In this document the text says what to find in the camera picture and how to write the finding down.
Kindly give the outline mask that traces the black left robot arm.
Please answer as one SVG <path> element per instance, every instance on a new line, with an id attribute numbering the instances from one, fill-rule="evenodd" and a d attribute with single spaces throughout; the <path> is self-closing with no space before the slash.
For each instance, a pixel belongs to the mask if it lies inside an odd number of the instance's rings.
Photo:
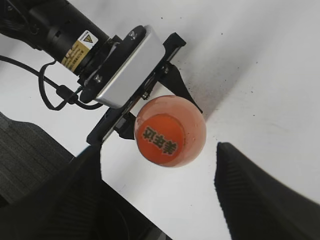
<path id="1" fill-rule="evenodd" d="M 44 51 L 78 76 L 79 88 L 70 90 L 45 76 L 46 66 L 33 73 L 46 107 L 60 111 L 67 104 L 86 110 L 107 106 L 87 136 L 101 145 L 112 132 L 134 138 L 131 109 L 148 99 L 156 83 L 192 101 L 178 68 L 171 63 L 186 42 L 172 33 L 161 42 L 153 28 L 139 25 L 125 38 L 109 37 L 67 0 L 3 0 L 0 32 Z"/>

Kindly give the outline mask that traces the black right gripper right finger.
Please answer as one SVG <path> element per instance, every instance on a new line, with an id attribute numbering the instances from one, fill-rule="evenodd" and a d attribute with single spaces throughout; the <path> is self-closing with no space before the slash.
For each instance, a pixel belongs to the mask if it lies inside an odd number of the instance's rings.
<path id="1" fill-rule="evenodd" d="M 214 186 L 233 240 L 318 240 L 320 205 L 228 142 L 216 147 Z"/>

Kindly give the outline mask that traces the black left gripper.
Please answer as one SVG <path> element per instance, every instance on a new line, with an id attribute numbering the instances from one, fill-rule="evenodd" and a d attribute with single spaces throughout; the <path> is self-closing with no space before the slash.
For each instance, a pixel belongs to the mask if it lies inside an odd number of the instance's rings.
<path id="1" fill-rule="evenodd" d="M 186 42 L 177 34 L 172 33 L 163 43 L 165 48 L 164 57 L 159 64 L 134 92 L 128 101 L 121 108 L 110 107 L 99 120 L 97 125 L 86 137 L 89 145 L 102 145 L 103 142 L 113 133 L 117 132 L 119 137 L 125 140 L 135 139 L 136 117 L 131 113 L 131 109 L 140 99 L 148 99 L 156 83 L 161 83 L 175 96 L 184 98 L 194 104 L 203 113 L 191 96 L 185 85 L 179 69 L 171 64 L 172 58 Z"/>

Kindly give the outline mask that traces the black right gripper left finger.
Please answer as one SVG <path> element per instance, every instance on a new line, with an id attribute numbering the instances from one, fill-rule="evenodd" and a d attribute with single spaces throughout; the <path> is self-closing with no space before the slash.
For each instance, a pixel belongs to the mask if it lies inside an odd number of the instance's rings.
<path id="1" fill-rule="evenodd" d="M 166 240 L 149 220 L 124 213 L 101 174 L 101 148 L 87 147 L 37 190 L 0 211 L 3 240 Z"/>

